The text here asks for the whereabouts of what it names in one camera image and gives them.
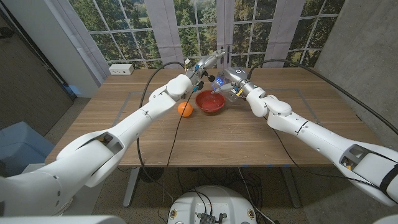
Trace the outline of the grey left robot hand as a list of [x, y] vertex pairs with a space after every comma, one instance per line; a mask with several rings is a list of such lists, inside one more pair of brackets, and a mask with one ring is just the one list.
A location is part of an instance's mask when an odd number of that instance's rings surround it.
[[204, 73], [213, 68], [215, 63], [221, 59], [226, 52], [224, 50], [216, 50], [212, 54], [201, 58], [193, 67], [186, 71], [186, 76], [190, 79], [193, 86], [199, 84]]

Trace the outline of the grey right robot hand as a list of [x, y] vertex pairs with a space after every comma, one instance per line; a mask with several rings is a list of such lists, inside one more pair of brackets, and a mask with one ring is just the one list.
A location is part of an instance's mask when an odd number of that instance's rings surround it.
[[246, 99], [257, 86], [248, 78], [248, 73], [241, 67], [228, 67], [218, 72], [211, 84], [212, 94], [221, 94], [230, 102], [238, 98]]

